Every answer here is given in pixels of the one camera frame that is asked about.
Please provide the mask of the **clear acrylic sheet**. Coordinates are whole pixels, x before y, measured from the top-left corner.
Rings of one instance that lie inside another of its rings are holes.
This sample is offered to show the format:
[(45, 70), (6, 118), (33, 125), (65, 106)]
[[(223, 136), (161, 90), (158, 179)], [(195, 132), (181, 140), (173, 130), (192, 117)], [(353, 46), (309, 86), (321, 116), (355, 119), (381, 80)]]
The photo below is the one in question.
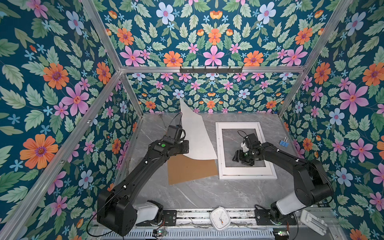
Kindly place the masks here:
[(242, 164), (242, 162), (233, 161), (233, 157), (237, 150), (243, 151), (241, 143), (244, 140), (244, 137), (249, 134), (257, 135), (255, 129), (222, 129), (223, 135), (223, 149), (225, 156), (225, 166), (228, 168), (261, 168), (265, 167), (264, 161), (255, 161), (253, 166), (247, 166)]

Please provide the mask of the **red printed photo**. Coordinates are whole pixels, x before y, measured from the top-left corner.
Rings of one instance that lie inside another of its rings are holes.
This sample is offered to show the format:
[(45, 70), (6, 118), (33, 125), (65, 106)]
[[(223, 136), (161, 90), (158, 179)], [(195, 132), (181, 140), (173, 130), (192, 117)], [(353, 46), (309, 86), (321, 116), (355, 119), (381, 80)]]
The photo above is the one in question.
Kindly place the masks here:
[(180, 100), (182, 126), (186, 132), (185, 140), (189, 141), (189, 152), (186, 157), (199, 160), (216, 160), (217, 154), (209, 138), (202, 116), (196, 114), (188, 105)]

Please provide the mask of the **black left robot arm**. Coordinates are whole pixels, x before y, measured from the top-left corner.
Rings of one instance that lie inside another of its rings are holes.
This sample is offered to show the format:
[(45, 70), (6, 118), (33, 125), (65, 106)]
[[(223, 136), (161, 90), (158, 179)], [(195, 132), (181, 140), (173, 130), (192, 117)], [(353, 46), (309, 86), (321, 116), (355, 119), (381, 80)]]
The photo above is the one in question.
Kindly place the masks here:
[(136, 198), (152, 175), (171, 157), (187, 154), (189, 141), (182, 125), (170, 125), (166, 134), (149, 144), (147, 153), (128, 176), (110, 191), (98, 197), (97, 222), (124, 237), (143, 222), (161, 224), (164, 207), (148, 200), (136, 204)]

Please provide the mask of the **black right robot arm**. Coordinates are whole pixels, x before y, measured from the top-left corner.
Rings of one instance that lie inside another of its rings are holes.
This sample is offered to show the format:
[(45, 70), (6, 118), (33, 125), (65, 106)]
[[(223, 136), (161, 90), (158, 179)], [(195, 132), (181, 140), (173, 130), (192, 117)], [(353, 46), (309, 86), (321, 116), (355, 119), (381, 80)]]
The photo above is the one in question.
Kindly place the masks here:
[(255, 134), (243, 137), (241, 149), (236, 150), (232, 161), (251, 167), (256, 161), (267, 161), (293, 176), (294, 191), (271, 204), (268, 218), (274, 224), (334, 195), (332, 184), (319, 161), (296, 157), (269, 142), (261, 143)]

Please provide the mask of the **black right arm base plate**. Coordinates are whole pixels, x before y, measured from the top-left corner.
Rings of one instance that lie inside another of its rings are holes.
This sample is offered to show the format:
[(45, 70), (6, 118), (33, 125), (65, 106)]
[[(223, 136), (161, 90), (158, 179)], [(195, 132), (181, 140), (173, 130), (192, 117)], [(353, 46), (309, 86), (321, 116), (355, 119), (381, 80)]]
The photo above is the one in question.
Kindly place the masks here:
[(269, 211), (264, 209), (255, 209), (255, 219), (258, 226), (283, 226), (283, 225), (289, 225), (289, 226), (297, 226), (297, 217), (294, 215), (294, 213), (291, 213), (289, 215), (284, 216), (280, 220), (272, 220)]

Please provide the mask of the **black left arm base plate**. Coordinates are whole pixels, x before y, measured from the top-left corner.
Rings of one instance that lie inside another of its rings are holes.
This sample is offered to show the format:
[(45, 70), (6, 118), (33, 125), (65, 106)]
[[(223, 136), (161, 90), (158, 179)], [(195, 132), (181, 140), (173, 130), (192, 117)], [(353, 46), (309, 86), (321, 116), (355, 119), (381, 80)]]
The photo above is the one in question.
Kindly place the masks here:
[(165, 225), (166, 227), (174, 227), (177, 221), (176, 210), (160, 210), (156, 214), (155, 218), (150, 221), (144, 221), (142, 223), (136, 224), (137, 227), (160, 227)]

